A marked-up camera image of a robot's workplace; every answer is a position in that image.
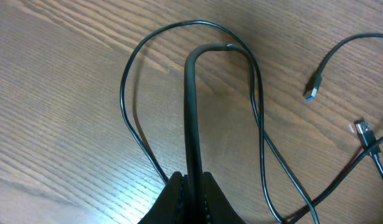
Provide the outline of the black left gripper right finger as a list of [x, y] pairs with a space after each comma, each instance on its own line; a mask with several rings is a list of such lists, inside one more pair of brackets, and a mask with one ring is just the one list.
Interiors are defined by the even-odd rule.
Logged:
[[210, 172], [203, 173], [206, 201], [206, 223], [245, 224], [232, 208]]

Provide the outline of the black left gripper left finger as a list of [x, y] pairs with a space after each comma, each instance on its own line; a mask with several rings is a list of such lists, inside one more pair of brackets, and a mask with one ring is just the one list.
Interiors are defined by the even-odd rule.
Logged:
[[184, 179], [174, 172], [149, 212], [138, 224], [184, 223]]

